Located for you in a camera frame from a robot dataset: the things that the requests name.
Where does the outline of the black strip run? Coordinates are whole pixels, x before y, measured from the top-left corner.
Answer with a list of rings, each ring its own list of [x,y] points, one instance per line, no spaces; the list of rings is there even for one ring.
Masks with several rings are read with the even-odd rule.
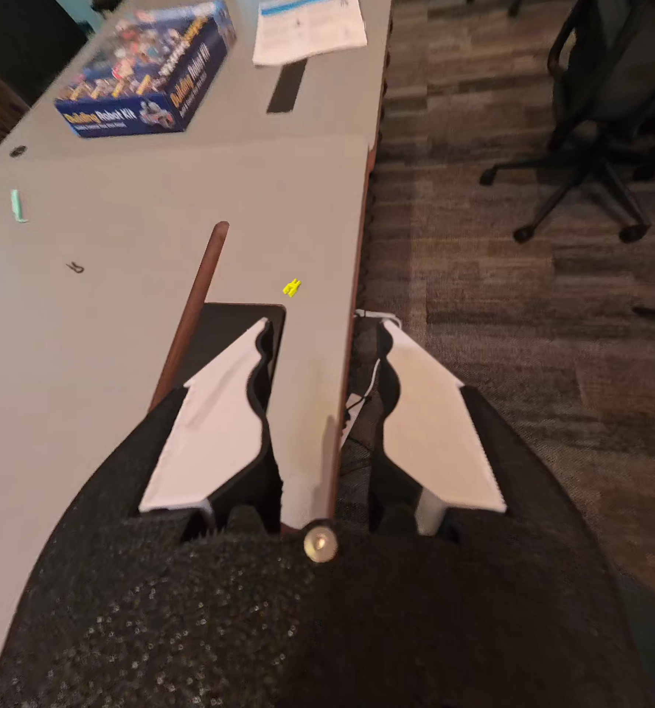
[[[267,115],[284,115],[294,110],[307,62],[308,58],[304,58],[281,67],[274,92],[266,108]]]

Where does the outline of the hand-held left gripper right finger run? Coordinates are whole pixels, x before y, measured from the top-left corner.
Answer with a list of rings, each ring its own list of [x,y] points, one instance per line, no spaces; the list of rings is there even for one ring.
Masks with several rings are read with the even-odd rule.
[[[504,513],[464,384],[392,321],[378,329],[385,461],[415,482],[415,512]]]

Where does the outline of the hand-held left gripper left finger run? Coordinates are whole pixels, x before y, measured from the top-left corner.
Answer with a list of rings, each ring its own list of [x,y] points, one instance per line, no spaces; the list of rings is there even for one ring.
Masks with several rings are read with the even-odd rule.
[[[250,381],[272,353],[272,326],[258,319],[182,386],[185,397],[138,511],[201,509],[261,453],[263,423]]]

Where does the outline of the black office chair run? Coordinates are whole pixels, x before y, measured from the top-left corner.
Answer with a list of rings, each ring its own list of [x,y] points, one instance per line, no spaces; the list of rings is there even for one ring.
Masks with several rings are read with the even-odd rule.
[[[502,171],[569,169],[530,222],[513,232],[514,241],[530,241],[562,199],[591,180],[632,220],[620,241],[638,242],[651,222],[614,165],[636,164],[638,180],[655,174],[655,1],[576,1],[548,53],[547,72],[555,126],[546,154],[494,164],[480,185],[491,186]]]

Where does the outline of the white paper sheets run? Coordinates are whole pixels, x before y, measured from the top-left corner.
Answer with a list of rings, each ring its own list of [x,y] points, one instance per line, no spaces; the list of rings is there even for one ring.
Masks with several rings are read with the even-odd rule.
[[[366,26],[358,1],[263,1],[252,62],[255,66],[283,66],[366,46]]]

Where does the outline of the blue robot kit box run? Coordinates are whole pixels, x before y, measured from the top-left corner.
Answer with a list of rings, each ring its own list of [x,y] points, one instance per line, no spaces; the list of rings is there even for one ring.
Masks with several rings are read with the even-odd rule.
[[[55,100],[83,138],[183,132],[236,34],[223,1],[135,10]]]

